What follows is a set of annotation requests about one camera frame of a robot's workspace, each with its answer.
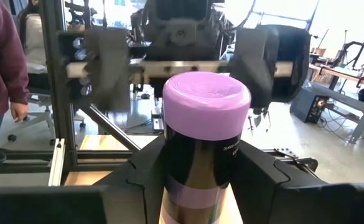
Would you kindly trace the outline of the black computer tower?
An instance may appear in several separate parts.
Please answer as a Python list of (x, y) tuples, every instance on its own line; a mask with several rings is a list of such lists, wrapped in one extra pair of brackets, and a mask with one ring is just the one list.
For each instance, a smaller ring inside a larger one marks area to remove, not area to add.
[(290, 113), (303, 123), (317, 123), (328, 100), (328, 96), (319, 95), (311, 88), (302, 88), (293, 99)]

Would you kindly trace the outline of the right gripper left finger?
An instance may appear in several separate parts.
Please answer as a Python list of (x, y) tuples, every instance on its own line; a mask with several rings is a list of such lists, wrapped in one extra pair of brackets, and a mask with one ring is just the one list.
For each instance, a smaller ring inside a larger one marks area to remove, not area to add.
[(104, 185), (102, 195), (107, 224), (159, 224), (166, 183), (164, 138), (155, 138), (127, 162), (96, 185)]

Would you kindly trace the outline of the beige office chair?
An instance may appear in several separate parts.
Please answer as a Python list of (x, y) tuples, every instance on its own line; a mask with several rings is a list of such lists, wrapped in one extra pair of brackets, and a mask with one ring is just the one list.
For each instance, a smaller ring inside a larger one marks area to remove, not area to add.
[(51, 134), (49, 144), (52, 146), (55, 143), (55, 127), (53, 114), (50, 110), (52, 100), (50, 96), (49, 74), (47, 73), (46, 66), (41, 17), (38, 13), (28, 12), (17, 20), (17, 25), (27, 57), (27, 71), (29, 76), (27, 89), (30, 91), (27, 100), (29, 103), (37, 104), (45, 108), (43, 112), (28, 113), (19, 129), (29, 128), (45, 121)]

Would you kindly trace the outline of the wooden workbench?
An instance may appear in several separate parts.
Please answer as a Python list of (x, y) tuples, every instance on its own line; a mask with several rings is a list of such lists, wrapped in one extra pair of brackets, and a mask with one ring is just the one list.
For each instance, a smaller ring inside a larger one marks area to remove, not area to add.
[(364, 86), (364, 78), (358, 76), (358, 72), (344, 68), (329, 68), (326, 66), (309, 65), (309, 81), (320, 94), (329, 97), (333, 103), (326, 103), (325, 107), (339, 116), (356, 123), (356, 128), (348, 142), (355, 144), (364, 132), (364, 101), (360, 101), (335, 87), (339, 79), (356, 83), (357, 87)]

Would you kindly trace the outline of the person's hand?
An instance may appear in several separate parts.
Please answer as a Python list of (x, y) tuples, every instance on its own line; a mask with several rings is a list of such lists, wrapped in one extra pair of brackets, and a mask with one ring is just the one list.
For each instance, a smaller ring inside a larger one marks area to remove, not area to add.
[(24, 120), (28, 114), (28, 105), (22, 103), (10, 103), (10, 110), (13, 120), (18, 123)]

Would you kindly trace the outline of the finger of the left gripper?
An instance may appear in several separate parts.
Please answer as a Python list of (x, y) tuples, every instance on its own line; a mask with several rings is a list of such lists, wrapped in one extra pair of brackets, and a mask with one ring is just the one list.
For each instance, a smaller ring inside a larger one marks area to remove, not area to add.
[(278, 47), (278, 34), (270, 28), (241, 29), (236, 33), (231, 76), (249, 89), (252, 108), (265, 108), (272, 100)]
[(85, 70), (92, 85), (91, 101), (102, 111), (130, 107), (129, 49), (125, 29), (92, 28), (84, 33)]

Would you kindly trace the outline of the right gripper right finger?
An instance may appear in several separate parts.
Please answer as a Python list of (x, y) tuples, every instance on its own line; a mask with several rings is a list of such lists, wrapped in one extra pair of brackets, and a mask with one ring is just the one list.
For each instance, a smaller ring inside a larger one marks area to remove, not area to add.
[(291, 160), (276, 159), (245, 141), (240, 142), (231, 186), (244, 224), (269, 224), (276, 190), (290, 183), (307, 187), (325, 182), (296, 167)]

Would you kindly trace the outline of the purple paint bottle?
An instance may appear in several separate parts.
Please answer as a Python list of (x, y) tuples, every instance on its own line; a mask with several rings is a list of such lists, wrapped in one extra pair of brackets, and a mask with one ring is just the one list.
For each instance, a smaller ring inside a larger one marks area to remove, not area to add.
[(163, 89), (164, 224), (218, 224), (251, 104), (247, 87), (212, 72), (185, 72)]

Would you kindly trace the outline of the white bar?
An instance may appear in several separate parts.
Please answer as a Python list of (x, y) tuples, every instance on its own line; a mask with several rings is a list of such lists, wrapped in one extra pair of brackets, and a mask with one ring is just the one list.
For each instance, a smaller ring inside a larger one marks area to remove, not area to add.
[(65, 140), (56, 139), (52, 161), (50, 163), (50, 175), (48, 186), (60, 186), (63, 172), (63, 164), (65, 157)]

